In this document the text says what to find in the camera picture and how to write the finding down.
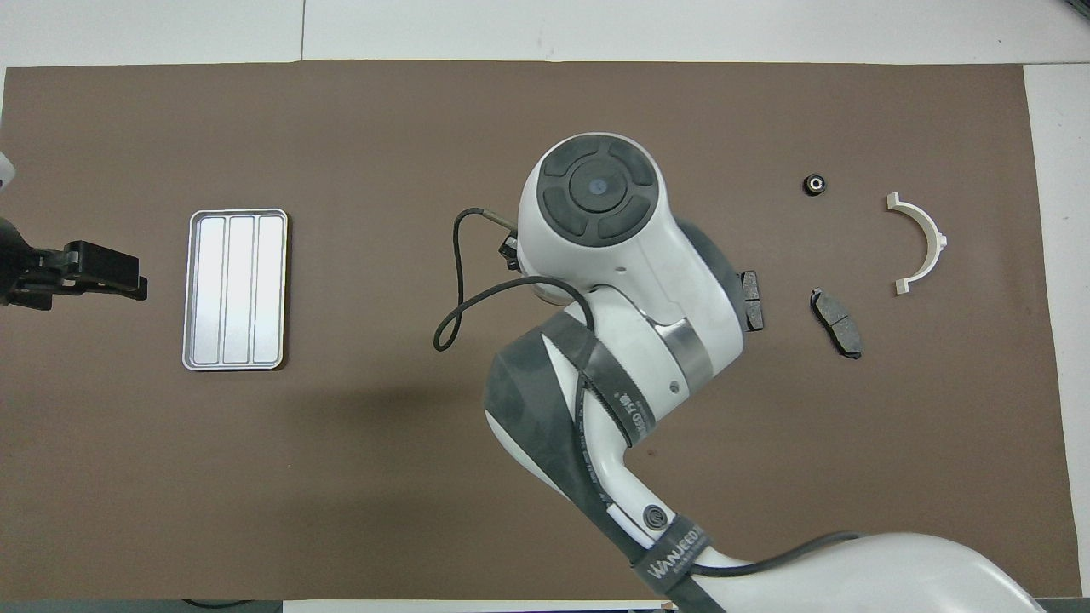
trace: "brown table surface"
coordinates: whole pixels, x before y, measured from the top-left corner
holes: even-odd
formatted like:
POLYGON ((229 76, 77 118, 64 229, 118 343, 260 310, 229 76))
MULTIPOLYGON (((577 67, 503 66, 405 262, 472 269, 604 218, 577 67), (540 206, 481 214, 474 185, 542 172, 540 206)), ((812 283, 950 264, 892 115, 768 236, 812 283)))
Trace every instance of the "brown table surface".
MULTIPOLYGON (((652 490, 742 558, 918 531, 1078 593, 1018 67, 36 68, 5 92, 0 215, 137 255, 150 295, 0 311, 0 598, 651 597, 485 424, 493 353, 553 308, 509 292, 431 348, 455 214, 513 217, 589 130, 646 146, 675 213, 761 279, 767 329, 629 453, 652 490), (949 237, 901 297, 924 241, 895 190, 949 237), (280 371, 181 364, 189 218, 223 207, 292 217, 280 371)), ((509 277, 501 239, 465 224, 470 291, 509 277)))

